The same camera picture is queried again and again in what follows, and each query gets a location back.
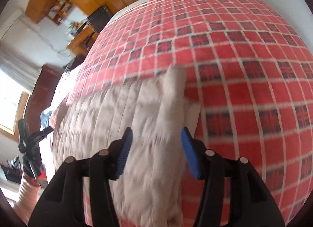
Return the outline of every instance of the curtain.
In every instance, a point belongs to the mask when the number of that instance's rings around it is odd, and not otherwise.
[[[41,68],[21,61],[2,48],[0,48],[0,70],[23,86],[28,93],[34,90],[41,73]]]

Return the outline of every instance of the folded blanket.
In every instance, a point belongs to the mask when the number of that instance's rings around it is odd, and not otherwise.
[[[60,106],[53,134],[53,160],[89,158],[133,130],[124,174],[110,182],[117,214],[139,226],[182,226],[179,186],[184,167],[180,132],[193,134],[199,104],[184,99],[186,74],[171,67],[148,80],[108,88]]]

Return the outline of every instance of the wooden desk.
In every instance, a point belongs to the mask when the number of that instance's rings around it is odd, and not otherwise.
[[[94,28],[91,24],[85,27],[75,38],[68,44],[67,49],[71,50],[75,55],[84,55],[85,57],[88,54],[88,50],[85,47],[85,43],[87,38],[94,32]],[[88,46],[92,46],[98,37],[98,33],[94,33],[91,37],[90,44]]]

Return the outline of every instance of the checkered bedsheet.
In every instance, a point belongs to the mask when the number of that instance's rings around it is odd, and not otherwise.
[[[185,95],[203,105],[196,138],[247,157],[289,222],[313,189],[313,58],[297,33],[262,0],[152,0],[101,32],[68,102],[169,65],[186,67]],[[202,186],[186,169],[186,227]]]

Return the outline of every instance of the red object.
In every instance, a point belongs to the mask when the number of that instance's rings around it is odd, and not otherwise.
[[[151,0],[104,28],[68,103],[170,64],[186,67],[185,95],[203,106],[195,136],[224,157],[250,159],[289,222],[313,187],[311,62],[295,31],[262,0]],[[183,217],[192,223],[199,202],[185,191],[201,188],[191,175],[183,180]]]

